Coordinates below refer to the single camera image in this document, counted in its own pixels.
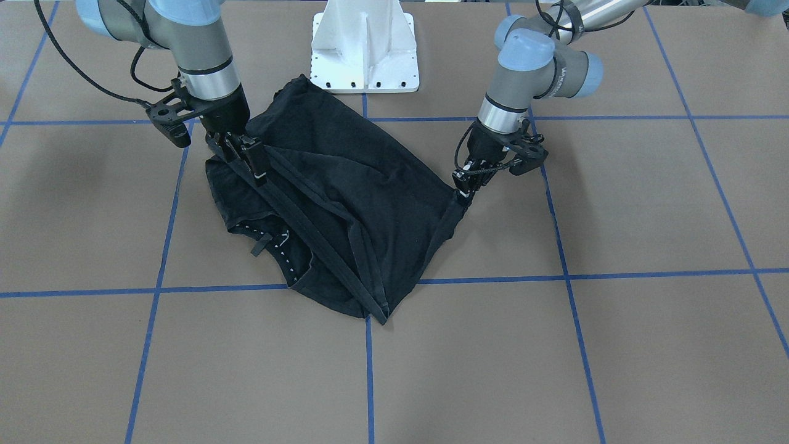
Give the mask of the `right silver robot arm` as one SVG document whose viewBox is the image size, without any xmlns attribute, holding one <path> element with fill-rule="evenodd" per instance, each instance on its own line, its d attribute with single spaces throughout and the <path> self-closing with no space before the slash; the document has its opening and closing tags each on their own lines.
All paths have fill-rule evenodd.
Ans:
<svg viewBox="0 0 789 444">
<path fill-rule="evenodd" d="M 271 167 L 262 142 L 251 137 L 247 97 L 221 19 L 220 1 L 77 1 L 94 33 L 143 49 L 166 49 L 178 75 L 169 95 L 143 103 L 147 118 L 170 142 L 190 144 L 186 121 L 200 120 L 229 160 L 239 159 L 261 186 Z"/>
</svg>

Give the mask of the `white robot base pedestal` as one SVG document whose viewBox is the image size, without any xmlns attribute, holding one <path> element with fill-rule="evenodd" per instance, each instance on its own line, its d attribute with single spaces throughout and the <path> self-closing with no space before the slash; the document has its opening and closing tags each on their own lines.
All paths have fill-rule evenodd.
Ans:
<svg viewBox="0 0 789 444">
<path fill-rule="evenodd" d="M 308 78 L 332 94 L 417 92 L 414 17 L 398 1 L 328 1 L 312 19 Z"/>
</svg>

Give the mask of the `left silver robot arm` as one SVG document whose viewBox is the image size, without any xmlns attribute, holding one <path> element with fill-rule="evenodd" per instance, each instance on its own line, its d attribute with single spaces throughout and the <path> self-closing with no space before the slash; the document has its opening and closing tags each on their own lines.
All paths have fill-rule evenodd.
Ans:
<svg viewBox="0 0 789 444">
<path fill-rule="evenodd" d="M 511 15 L 501 22 L 495 33 L 496 72 L 461 138 L 468 155 L 452 173 L 457 204 L 467 208 L 499 171 L 523 175 L 544 165 L 549 152 L 543 135 L 529 130 L 533 102 L 595 93 L 603 62 L 572 43 L 622 25 L 644 6 L 643 1 L 557 1 L 535 17 Z"/>
</svg>

